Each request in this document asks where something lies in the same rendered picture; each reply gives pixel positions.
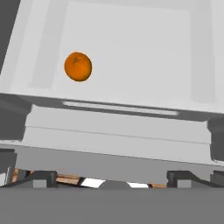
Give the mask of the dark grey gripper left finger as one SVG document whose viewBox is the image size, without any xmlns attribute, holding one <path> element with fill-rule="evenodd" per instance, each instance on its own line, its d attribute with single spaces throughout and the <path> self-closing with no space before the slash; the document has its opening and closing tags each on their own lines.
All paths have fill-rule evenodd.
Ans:
<svg viewBox="0 0 224 224">
<path fill-rule="evenodd" d="M 49 188 L 56 187 L 58 173 L 56 171 L 35 171 L 29 176 L 8 184 L 8 187 Z"/>
</svg>

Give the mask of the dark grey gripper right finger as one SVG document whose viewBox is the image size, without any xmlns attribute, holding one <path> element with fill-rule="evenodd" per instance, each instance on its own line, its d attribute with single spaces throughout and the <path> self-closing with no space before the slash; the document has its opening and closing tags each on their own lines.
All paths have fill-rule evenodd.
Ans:
<svg viewBox="0 0 224 224">
<path fill-rule="evenodd" d="M 166 186 L 169 188 L 221 188 L 221 185 L 198 178 L 190 171 L 168 171 L 166 178 Z"/>
</svg>

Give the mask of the white fridge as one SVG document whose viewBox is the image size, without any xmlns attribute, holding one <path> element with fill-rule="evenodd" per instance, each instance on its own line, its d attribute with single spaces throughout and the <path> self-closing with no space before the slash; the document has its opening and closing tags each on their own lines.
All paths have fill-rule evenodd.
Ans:
<svg viewBox="0 0 224 224">
<path fill-rule="evenodd" d="M 224 0 L 0 0 L 0 146 L 97 179 L 224 171 Z"/>
</svg>

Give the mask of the orange tangerine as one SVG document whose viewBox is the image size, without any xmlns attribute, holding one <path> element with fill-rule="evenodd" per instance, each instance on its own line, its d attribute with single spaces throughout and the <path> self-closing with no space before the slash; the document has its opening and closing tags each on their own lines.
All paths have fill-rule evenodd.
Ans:
<svg viewBox="0 0 224 224">
<path fill-rule="evenodd" d="M 92 62 L 82 52 L 72 52 L 65 60 L 64 70 L 73 81 L 86 81 L 92 73 Z"/>
</svg>

